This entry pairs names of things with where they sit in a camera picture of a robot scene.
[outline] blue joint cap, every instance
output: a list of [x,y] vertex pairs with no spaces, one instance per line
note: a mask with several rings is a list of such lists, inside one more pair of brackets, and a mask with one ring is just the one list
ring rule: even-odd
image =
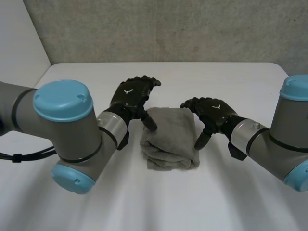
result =
[[286,78],[280,96],[293,101],[308,101],[308,75]]
[[60,164],[53,167],[51,176],[62,188],[77,194],[86,194],[95,184],[95,181],[86,174]]
[[299,192],[308,190],[308,160],[296,166],[284,179],[284,183]]
[[59,80],[39,88],[33,96],[33,107],[44,119],[73,122],[87,116],[93,99],[86,85],[75,80]]

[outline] white table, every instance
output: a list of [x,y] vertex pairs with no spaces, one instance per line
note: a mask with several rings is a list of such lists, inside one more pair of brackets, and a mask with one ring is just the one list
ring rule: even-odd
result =
[[[162,82],[146,108],[178,107],[193,96],[224,99],[241,116],[266,126],[287,74],[270,63],[57,64],[37,87],[58,79],[85,83],[96,114],[118,84],[148,75]],[[197,132],[204,125],[195,117]],[[297,231],[307,230],[308,194],[297,193],[247,158],[231,158],[223,135],[200,152],[196,170],[146,169],[132,121],[129,144],[116,152],[87,195],[60,188],[50,176],[58,157],[32,163],[0,161],[1,231]],[[30,153],[50,142],[11,132],[0,151]]]

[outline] gray towel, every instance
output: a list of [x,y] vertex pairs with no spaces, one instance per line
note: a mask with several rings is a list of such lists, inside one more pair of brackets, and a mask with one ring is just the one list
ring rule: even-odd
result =
[[193,113],[186,108],[150,108],[157,130],[143,129],[140,146],[148,169],[192,169],[199,166],[199,152]]

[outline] concrete wall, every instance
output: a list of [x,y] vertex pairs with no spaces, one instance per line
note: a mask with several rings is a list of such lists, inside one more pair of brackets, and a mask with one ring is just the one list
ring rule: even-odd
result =
[[308,73],[308,0],[24,0],[52,64],[273,62]]

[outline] white logo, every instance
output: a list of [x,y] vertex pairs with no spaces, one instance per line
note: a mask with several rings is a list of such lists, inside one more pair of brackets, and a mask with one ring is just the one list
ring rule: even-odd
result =
[[220,109],[220,105],[218,107],[215,107],[215,106],[212,106],[213,108],[217,108],[217,109]]
[[131,90],[124,90],[124,92],[126,93],[126,94],[128,94],[128,93],[130,93],[130,92],[132,92],[134,89],[131,89]]

